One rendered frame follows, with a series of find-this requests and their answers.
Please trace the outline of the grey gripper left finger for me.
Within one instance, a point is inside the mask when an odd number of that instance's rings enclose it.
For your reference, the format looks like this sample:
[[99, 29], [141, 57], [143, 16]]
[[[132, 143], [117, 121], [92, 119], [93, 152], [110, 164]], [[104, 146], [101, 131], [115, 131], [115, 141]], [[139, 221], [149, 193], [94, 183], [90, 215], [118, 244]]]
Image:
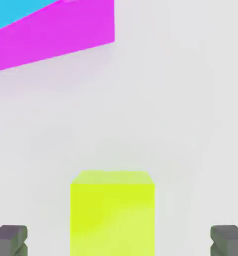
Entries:
[[28, 256], [27, 238], [28, 228], [25, 225], [2, 225], [0, 256]]

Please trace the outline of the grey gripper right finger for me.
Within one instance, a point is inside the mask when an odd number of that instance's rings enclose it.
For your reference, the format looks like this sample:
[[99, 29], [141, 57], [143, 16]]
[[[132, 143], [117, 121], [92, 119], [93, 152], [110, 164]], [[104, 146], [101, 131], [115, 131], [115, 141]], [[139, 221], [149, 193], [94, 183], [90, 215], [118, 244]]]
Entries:
[[213, 225], [210, 228], [213, 241], [210, 256], [238, 256], [238, 227], [236, 225]]

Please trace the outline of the small yellow cube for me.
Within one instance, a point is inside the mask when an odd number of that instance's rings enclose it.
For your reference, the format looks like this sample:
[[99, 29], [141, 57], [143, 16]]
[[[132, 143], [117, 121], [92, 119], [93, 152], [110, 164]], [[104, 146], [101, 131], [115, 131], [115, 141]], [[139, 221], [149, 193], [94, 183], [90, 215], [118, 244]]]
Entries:
[[70, 184], [70, 256], [155, 256], [146, 171], [83, 170]]

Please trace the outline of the large magenta box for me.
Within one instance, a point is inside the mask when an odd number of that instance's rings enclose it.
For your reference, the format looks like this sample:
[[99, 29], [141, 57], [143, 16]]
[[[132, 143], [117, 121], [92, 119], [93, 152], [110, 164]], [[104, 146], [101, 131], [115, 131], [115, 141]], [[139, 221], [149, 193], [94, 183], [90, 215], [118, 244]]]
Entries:
[[57, 0], [0, 27], [0, 71], [114, 40], [114, 0]]

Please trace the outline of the large cyan box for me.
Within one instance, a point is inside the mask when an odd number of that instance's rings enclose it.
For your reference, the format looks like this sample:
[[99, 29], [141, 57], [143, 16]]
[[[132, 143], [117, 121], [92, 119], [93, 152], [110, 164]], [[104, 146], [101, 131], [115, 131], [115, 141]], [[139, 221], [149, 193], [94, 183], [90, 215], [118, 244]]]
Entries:
[[0, 0], [0, 29], [57, 0]]

